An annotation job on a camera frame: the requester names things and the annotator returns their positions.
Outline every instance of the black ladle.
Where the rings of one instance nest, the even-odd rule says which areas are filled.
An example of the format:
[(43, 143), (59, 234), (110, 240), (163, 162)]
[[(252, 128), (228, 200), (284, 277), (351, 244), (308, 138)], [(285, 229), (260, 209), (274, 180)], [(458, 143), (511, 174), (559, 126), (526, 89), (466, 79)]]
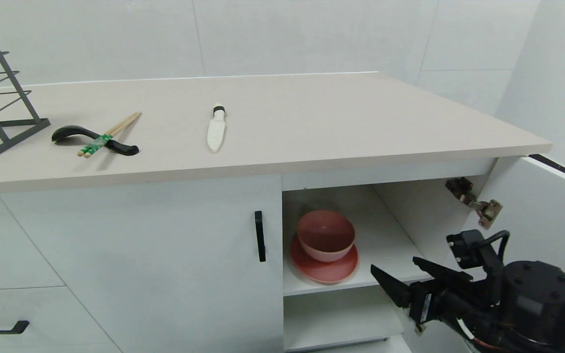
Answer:
[[(69, 138), (73, 135), (84, 135), (92, 139), (96, 139), (101, 136), (100, 134), (92, 132), (91, 130), (85, 129), (81, 126), (67, 125), (60, 127), (56, 131), (54, 131), (53, 134), (51, 134), (51, 141), (58, 143), (63, 139)], [(134, 156), (135, 154), (139, 153), (139, 148), (137, 146), (124, 145), (123, 143), (118, 143), (114, 139), (108, 141), (104, 147), (124, 156)]]

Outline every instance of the drawer handle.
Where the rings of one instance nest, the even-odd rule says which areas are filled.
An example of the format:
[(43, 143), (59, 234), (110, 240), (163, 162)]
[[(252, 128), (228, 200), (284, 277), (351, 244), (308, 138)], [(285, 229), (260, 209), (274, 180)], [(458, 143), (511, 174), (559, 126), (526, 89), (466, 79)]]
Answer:
[(254, 224), (256, 225), (256, 241), (258, 242), (258, 260), (265, 262), (265, 239), (263, 237), (263, 212), (254, 212)]
[(17, 321), (12, 330), (0, 330), (0, 335), (20, 335), (25, 331), (28, 325), (29, 321)]

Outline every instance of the cabinet hinge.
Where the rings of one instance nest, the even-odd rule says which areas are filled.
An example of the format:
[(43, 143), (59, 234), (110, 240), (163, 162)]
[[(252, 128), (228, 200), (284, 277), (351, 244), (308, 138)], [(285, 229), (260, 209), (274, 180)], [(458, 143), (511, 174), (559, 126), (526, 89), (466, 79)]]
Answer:
[(477, 201), (477, 195), (472, 192), (472, 183), (464, 178), (448, 179), (446, 181), (446, 188), (457, 197), (457, 199), (477, 211), (479, 216), (479, 225), (483, 228), (489, 229), (496, 217), (503, 209), (502, 203), (492, 199), (489, 202)]

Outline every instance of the open cabinet door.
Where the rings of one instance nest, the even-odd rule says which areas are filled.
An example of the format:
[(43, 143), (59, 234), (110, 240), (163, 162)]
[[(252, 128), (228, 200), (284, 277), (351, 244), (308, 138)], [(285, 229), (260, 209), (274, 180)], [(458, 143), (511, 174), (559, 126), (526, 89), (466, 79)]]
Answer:
[[(489, 230), (478, 225), (475, 212), (464, 230), (478, 229), (484, 237), (509, 230), (505, 264), (539, 260), (565, 272), (565, 174), (528, 157), (500, 158), (478, 199), (496, 199), (504, 208)], [(452, 254), (449, 260), (456, 265)]]

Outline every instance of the red plate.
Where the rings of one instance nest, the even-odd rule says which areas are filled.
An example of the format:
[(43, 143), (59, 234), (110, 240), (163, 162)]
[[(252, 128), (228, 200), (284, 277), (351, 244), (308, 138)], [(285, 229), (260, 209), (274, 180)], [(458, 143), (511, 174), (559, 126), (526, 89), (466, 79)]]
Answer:
[(352, 249), (343, 258), (332, 263), (317, 261), (300, 246), (298, 237), (295, 236), (291, 242), (291, 258), (298, 270), (313, 281), (320, 283), (338, 283), (352, 275), (359, 262), (357, 247)]

